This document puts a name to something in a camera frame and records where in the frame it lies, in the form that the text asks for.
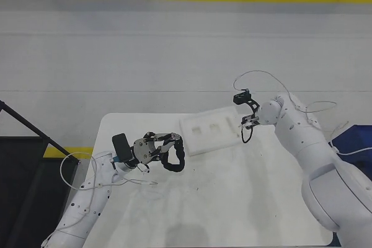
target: white foam block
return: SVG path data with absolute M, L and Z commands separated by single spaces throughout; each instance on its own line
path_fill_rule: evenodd
M 180 120 L 182 137 L 189 156 L 239 144 L 239 115 L 226 107 L 188 115 Z

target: gray floor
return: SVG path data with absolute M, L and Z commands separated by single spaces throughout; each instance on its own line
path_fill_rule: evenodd
M 251 69 L 338 102 L 317 114 L 327 136 L 372 124 L 372 6 L 0 1 L 0 98 L 63 146 L 93 146 L 110 112 L 232 105 Z M 283 90 L 258 74 L 240 86 L 261 102 Z M 0 116 L 0 135 L 27 134 Z

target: blue object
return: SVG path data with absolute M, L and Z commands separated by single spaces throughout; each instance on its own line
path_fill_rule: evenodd
M 353 125 L 333 140 L 341 153 L 351 153 L 359 149 L 372 147 L 372 126 Z M 353 155 L 339 155 L 343 161 L 359 168 L 372 180 L 372 149 Z

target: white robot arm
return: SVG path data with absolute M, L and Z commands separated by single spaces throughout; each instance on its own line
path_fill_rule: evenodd
M 288 94 L 259 106 L 247 89 L 234 103 L 251 106 L 254 114 L 242 120 L 249 129 L 275 126 L 278 140 L 303 170 L 302 196 L 318 222 L 337 232 L 343 247 L 372 248 L 372 181 L 338 157 L 306 106 Z
M 185 165 L 183 141 L 175 133 L 147 133 L 143 138 L 134 142 L 131 148 L 125 134 L 113 137 L 115 152 L 100 153 L 93 159 L 92 164 L 96 170 L 95 176 L 86 180 L 80 186 L 66 209 L 61 221 L 54 232 L 43 242 L 45 248 L 82 248 L 92 227 L 103 211 L 112 192 L 113 183 L 124 184 L 127 181 L 124 175 L 144 164 L 149 172 L 148 163 L 161 161 L 164 168 L 180 172 Z M 157 148 L 155 141 L 163 141 Z M 179 164 L 168 163 L 168 150 L 174 146 Z

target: tabletop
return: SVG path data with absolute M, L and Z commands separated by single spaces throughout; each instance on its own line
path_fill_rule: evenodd
M 130 144 L 148 131 L 181 134 L 185 115 L 110 113 L 100 123 L 93 154 L 113 151 L 112 136 L 119 133 Z M 173 148 L 169 157 L 177 162 Z M 326 246 L 332 240 L 304 204 L 302 170 L 273 126 L 255 127 L 248 144 L 186 153 L 179 173 L 160 162 L 149 166 L 149 174 L 135 169 L 126 178 L 158 184 L 114 186 L 84 247 Z

